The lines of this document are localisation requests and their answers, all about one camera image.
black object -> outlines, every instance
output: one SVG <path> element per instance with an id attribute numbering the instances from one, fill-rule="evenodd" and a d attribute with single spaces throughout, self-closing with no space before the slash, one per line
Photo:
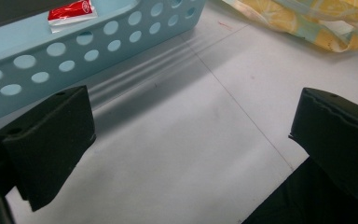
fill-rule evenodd
<path id="1" fill-rule="evenodd" d="M 358 199 L 358 105 L 330 92 L 304 89 L 291 138 L 341 190 Z"/>
<path id="2" fill-rule="evenodd" d="M 75 0 L 0 0 L 0 26 L 73 2 Z"/>
<path id="3" fill-rule="evenodd" d="M 306 88 L 290 137 L 310 157 L 243 224 L 358 223 L 358 105 Z"/>
<path id="4" fill-rule="evenodd" d="M 0 130 L 0 202 L 17 186 L 33 211 L 47 205 L 95 139 L 85 86 L 50 96 Z"/>

yellow patterned cloth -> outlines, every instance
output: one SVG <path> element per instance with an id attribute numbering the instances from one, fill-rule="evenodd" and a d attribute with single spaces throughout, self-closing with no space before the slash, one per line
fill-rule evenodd
<path id="1" fill-rule="evenodd" d="M 247 18 L 334 52 L 358 49 L 358 0 L 223 0 Z"/>

white floor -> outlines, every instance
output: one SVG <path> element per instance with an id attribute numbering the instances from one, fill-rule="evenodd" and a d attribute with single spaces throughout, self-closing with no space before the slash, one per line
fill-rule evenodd
<path id="1" fill-rule="evenodd" d="M 241 223 L 307 154 L 288 139 L 302 88 L 358 104 L 358 53 L 333 54 L 209 0 L 194 30 L 79 84 L 98 139 L 27 223 Z"/>

red object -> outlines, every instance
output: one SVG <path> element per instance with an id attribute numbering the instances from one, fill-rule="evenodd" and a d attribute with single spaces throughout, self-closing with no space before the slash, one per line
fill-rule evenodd
<path id="1" fill-rule="evenodd" d="M 83 16 L 92 13 L 90 0 L 77 1 L 75 3 L 58 7 L 51 10 L 48 14 L 48 20 L 66 19 L 71 17 Z"/>

plastic bag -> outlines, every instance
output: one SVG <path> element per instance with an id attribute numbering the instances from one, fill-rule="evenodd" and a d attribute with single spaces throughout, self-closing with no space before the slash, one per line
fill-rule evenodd
<path id="1" fill-rule="evenodd" d="M 223 0 L 247 18 L 334 52 L 358 49 L 358 0 Z"/>

